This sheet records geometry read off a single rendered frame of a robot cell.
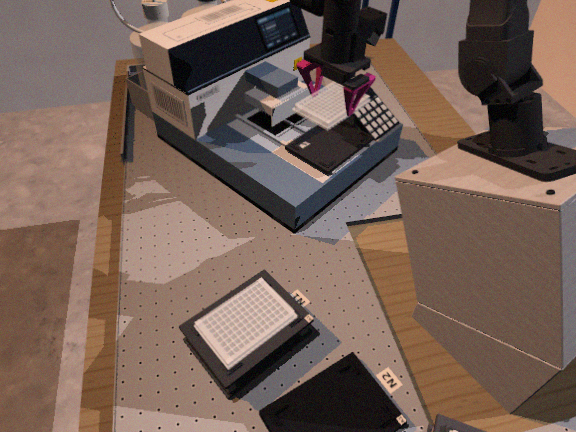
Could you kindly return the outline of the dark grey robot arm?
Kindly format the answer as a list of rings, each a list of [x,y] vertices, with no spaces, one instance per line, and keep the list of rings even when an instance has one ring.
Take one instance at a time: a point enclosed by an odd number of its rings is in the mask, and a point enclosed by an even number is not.
[[[323,16],[331,33],[358,26],[351,62],[365,56],[366,43],[376,46],[384,33],[387,13],[369,6],[360,9],[361,0],[290,2]],[[543,86],[543,79],[531,63],[534,30],[528,27],[527,0],[470,0],[466,39],[458,42],[458,73],[463,87],[487,105],[490,131],[457,144],[458,149],[551,182],[576,174],[576,150],[549,143],[543,134],[542,98],[533,92]]]

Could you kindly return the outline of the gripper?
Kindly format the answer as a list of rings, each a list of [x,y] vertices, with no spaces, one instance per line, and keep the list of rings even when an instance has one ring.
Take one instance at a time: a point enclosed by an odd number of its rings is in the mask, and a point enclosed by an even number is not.
[[[357,71],[361,69],[365,71],[370,68],[371,64],[371,59],[365,56],[351,62],[354,36],[357,29],[358,26],[353,30],[331,33],[331,29],[323,24],[321,43],[305,50],[303,60],[297,63],[297,69],[310,94],[320,90],[323,76],[344,86],[345,107],[348,116],[354,113],[359,101],[376,79],[376,76],[370,73],[359,74],[355,77]],[[314,88],[310,71],[315,68],[316,82]]]

